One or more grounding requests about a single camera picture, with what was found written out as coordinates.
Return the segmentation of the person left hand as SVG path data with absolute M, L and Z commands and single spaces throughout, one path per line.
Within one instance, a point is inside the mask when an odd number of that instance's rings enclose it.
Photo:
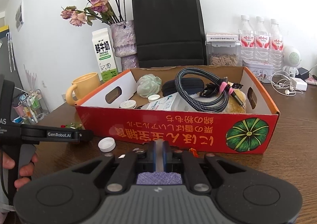
M 4 169 L 11 170 L 15 166 L 15 162 L 6 153 L 3 154 L 2 166 Z M 34 153 L 29 164 L 23 166 L 19 170 L 21 178 L 14 181 L 14 186 L 19 190 L 22 186 L 31 181 L 30 177 L 34 174 L 34 164 L 38 162 L 37 153 Z

